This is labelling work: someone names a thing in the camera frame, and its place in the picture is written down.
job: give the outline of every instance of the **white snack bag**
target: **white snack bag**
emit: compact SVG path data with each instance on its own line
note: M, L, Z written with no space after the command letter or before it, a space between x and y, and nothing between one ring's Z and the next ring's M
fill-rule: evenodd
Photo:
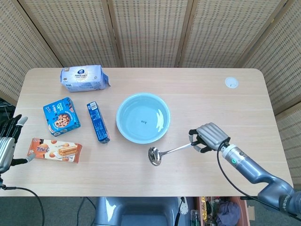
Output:
M109 77L100 65L65 67L61 71L61 84L69 92L105 89L110 86Z

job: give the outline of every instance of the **metal ladle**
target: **metal ladle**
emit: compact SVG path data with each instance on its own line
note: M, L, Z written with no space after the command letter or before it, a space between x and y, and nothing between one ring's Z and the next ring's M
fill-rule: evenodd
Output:
M150 147L149 148L149 160L150 160L150 162L154 166L158 166L161 163L163 155L166 155L166 154L169 154L171 152L175 152L175 151L184 149L184 148L189 147L189 146L191 146L191 143L183 145L181 147L177 147L175 149L171 149L171 150L169 150L167 152L160 152L158 148L156 148L156 147Z

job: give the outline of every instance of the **cookie picture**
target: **cookie picture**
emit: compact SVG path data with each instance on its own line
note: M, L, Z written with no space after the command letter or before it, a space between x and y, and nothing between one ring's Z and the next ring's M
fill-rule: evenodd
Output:
M58 120L55 121L55 125L58 128L63 128L70 123L70 117L68 114L60 114Z

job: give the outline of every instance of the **blue biscuit pack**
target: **blue biscuit pack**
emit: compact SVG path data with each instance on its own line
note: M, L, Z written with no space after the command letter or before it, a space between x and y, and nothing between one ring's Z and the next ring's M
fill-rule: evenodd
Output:
M104 124L102 114L100 113L100 109L97 103L91 102L87 104L89 114L91 116L91 120L97 135L97 139L100 143L105 144L110 141L110 137L107 131L107 128Z
M80 127L79 118L69 97L43 107L48 128L53 136L59 136Z

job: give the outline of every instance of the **white round sticker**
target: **white round sticker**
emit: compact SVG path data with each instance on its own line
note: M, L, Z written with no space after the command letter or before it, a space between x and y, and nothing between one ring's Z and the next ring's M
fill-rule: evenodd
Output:
M236 78L234 77L228 77L225 80L225 84L227 87L229 87L230 89L235 89L238 86L238 81Z

